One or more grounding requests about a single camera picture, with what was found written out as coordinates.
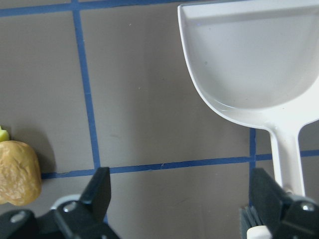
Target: white plastic object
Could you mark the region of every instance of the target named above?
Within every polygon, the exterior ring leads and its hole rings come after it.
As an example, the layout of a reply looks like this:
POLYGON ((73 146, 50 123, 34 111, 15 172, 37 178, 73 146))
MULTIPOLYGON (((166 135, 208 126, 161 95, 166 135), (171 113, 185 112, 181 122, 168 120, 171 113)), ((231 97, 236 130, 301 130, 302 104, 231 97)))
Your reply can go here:
POLYGON ((52 210, 56 210, 58 206, 60 206, 62 203, 66 203, 68 201, 78 201, 81 197, 81 194, 71 194, 67 196, 63 196, 59 199, 57 199, 53 205, 51 206, 52 210))
POLYGON ((247 231, 247 239, 271 239, 271 237, 266 226, 256 226, 247 231))
POLYGON ((206 104, 270 133, 275 179, 305 195, 298 135, 319 119, 319 0, 182 4, 186 64, 206 104))

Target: blue tape grid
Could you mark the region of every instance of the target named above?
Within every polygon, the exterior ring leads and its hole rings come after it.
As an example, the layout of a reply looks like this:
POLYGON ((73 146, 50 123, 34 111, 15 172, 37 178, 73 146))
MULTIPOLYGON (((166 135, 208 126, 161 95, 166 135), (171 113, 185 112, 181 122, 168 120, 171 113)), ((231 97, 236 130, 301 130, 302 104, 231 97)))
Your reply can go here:
MULTIPOLYGON (((65 177, 77 177, 77 176, 90 176, 93 175, 96 169, 100 166, 99 148, 95 127, 93 102, 91 96, 90 79, 88 74, 88 66, 85 54, 85 45, 81 23, 81 10, 110 8, 117 6, 128 5, 147 5, 147 4, 160 4, 179 1, 194 1, 194 0, 100 0, 91 2, 78 2, 78 0, 72 0, 71 3, 53 4, 43 6, 31 6, 31 7, 18 7, 9 9, 0 9, 0 17, 17 16, 17 15, 30 15, 30 14, 43 14, 52 12, 71 11, 73 13, 73 21, 75 26, 76 41, 78 47, 78 54, 80 60, 82 83, 84 88, 84 96, 86 103, 86 110, 89 122, 90 138, 92 144, 94 169, 77 170, 67 173, 43 173, 43 179, 49 178, 65 178, 65 177)), ((319 156, 319 150, 308 150, 301 152, 302 157, 319 156)), ((256 130, 250 129, 250 154, 249 157, 231 157, 231 158, 215 158, 215 159, 203 159, 203 160, 191 160, 184 162, 170 162, 137 166, 125 166, 114 167, 110 169, 111 173, 126 173, 126 172, 139 172, 139 171, 151 171, 151 170, 163 170, 174 169, 184 167, 195 166, 207 166, 218 164, 230 164, 230 163, 249 163, 249 170, 251 171, 256 167, 256 161, 271 160, 271 154, 256 154, 256 130)))

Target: screw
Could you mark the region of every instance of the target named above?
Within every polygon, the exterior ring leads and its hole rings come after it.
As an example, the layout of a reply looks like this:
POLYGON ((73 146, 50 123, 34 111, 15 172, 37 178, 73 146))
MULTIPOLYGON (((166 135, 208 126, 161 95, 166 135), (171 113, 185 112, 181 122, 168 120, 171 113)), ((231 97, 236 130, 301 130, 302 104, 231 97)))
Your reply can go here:
POLYGON ((63 207, 63 211, 66 213, 72 212, 76 208, 76 202, 68 203, 63 207))
POLYGON ((18 223, 25 217, 25 215, 25 211, 20 211, 11 217, 10 222, 18 223))
POLYGON ((312 203, 309 203, 309 202, 303 202, 303 203, 301 203, 300 206, 304 211, 307 211, 307 212, 313 212, 315 210, 314 205, 312 203))

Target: potato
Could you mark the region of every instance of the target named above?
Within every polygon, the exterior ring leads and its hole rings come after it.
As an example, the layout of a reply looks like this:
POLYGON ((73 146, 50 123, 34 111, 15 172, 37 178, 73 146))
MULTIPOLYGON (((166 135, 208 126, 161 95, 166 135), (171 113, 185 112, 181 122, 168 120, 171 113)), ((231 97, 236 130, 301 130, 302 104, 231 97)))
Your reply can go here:
POLYGON ((0 203, 23 206, 41 193, 41 172, 34 150, 19 141, 0 142, 0 203))

